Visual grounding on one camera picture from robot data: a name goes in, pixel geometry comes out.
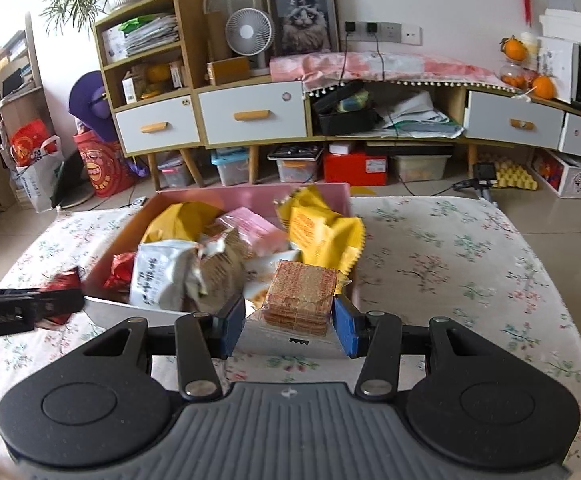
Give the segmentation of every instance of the red candy wrapper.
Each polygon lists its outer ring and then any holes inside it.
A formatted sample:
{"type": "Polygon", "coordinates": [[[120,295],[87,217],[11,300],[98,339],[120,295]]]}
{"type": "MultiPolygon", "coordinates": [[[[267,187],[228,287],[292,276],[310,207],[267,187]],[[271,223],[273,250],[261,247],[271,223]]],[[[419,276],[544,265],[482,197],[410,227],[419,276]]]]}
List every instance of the red candy wrapper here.
{"type": "Polygon", "coordinates": [[[104,283],[104,288],[128,294],[130,291],[130,280],[132,279],[132,268],[135,265],[135,255],[137,253],[121,253],[112,257],[110,264],[110,276],[104,283]]]}
{"type": "MultiPolygon", "coordinates": [[[[67,288],[81,288],[82,282],[79,279],[79,270],[77,268],[68,270],[67,272],[60,272],[56,274],[47,285],[40,287],[40,292],[48,292],[50,290],[65,290],[67,288]]],[[[72,314],[62,314],[61,316],[48,317],[38,321],[35,326],[37,328],[45,328],[46,330],[59,330],[62,328],[72,314]]]]}

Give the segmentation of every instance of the transparent storage bin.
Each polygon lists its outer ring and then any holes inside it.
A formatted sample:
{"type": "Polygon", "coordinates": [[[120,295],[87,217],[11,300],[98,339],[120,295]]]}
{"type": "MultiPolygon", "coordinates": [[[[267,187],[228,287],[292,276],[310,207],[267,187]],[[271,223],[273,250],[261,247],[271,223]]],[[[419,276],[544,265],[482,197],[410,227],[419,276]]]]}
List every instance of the transparent storage bin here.
{"type": "Polygon", "coordinates": [[[441,180],[450,157],[451,155],[395,155],[393,163],[401,182],[441,180]]]}
{"type": "Polygon", "coordinates": [[[213,152],[210,161],[217,167],[223,186],[235,186],[248,182],[248,152],[238,152],[220,155],[213,152]]]}
{"type": "Polygon", "coordinates": [[[301,160],[300,158],[277,159],[277,170],[280,181],[303,184],[317,178],[318,160],[301,160]]]}
{"type": "Polygon", "coordinates": [[[157,169],[164,176],[168,187],[188,187],[192,184],[190,171],[184,164],[183,158],[176,156],[159,164],[157,169]]]}

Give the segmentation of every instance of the wall outlet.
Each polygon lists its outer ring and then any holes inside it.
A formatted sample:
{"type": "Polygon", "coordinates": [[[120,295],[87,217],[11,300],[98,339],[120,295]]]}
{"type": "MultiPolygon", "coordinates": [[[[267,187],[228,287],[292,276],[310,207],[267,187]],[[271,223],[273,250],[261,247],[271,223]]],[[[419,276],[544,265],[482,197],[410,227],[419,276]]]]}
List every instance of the wall outlet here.
{"type": "MultiPolygon", "coordinates": [[[[355,32],[348,33],[348,41],[371,41],[375,43],[375,35],[367,32],[368,23],[377,23],[377,36],[381,41],[381,23],[378,22],[355,22],[355,32]]],[[[346,43],[346,22],[341,24],[339,33],[341,37],[341,44],[346,43]]]]}
{"type": "Polygon", "coordinates": [[[401,23],[382,22],[379,24],[379,41],[401,43],[401,23]]]}
{"type": "Polygon", "coordinates": [[[417,25],[401,25],[401,42],[406,45],[421,45],[421,27],[417,25]]]}

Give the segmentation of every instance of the picture frame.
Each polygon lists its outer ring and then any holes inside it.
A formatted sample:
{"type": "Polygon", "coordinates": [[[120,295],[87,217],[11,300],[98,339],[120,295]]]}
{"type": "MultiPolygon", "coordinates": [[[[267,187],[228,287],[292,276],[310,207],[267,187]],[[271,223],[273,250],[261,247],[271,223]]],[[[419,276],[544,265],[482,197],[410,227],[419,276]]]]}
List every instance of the picture frame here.
{"type": "Polygon", "coordinates": [[[273,56],[339,52],[337,0],[262,0],[275,27],[273,56]]]}

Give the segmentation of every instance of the pink snack bag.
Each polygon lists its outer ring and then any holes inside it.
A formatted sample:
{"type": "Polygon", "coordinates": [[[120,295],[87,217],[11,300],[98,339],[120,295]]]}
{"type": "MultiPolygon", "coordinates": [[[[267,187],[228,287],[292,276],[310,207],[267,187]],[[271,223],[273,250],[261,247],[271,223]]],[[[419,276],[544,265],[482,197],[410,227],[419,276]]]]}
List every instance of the pink snack bag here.
{"type": "Polygon", "coordinates": [[[247,207],[234,209],[220,216],[218,221],[237,228],[239,237],[248,244],[249,258],[288,250],[288,235],[247,207]]]}

